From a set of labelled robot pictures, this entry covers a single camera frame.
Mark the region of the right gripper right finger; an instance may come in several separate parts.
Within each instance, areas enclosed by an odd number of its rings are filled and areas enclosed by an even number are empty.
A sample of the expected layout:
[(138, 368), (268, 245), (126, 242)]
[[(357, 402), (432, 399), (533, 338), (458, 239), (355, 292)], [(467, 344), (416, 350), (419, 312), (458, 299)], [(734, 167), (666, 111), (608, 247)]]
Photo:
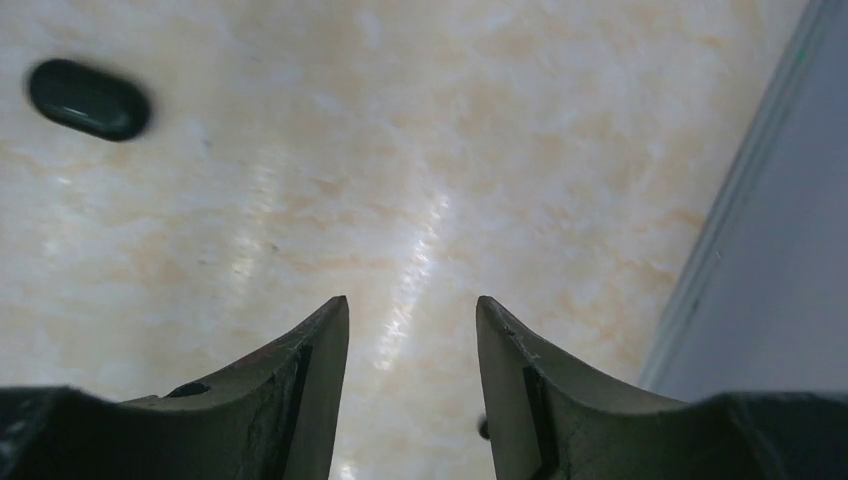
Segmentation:
[(485, 430), (500, 479), (843, 479), (847, 398), (729, 392), (687, 403), (642, 390), (481, 297)]

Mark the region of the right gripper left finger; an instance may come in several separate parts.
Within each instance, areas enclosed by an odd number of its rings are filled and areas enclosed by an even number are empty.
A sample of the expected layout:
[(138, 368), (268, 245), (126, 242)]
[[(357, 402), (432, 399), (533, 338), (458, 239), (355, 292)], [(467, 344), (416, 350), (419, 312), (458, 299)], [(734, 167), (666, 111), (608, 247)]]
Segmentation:
[(349, 342), (337, 296), (294, 329), (165, 396), (1, 391), (5, 479), (325, 479)]

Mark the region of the black earbud case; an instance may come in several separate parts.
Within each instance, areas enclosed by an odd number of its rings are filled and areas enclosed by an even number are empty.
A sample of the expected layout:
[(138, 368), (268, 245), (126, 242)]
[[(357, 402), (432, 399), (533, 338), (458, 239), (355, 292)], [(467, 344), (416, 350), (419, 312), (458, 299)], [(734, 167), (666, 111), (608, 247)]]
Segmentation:
[(153, 116), (150, 98), (135, 83), (70, 59), (36, 65), (26, 92), (48, 120), (111, 142), (138, 137)]

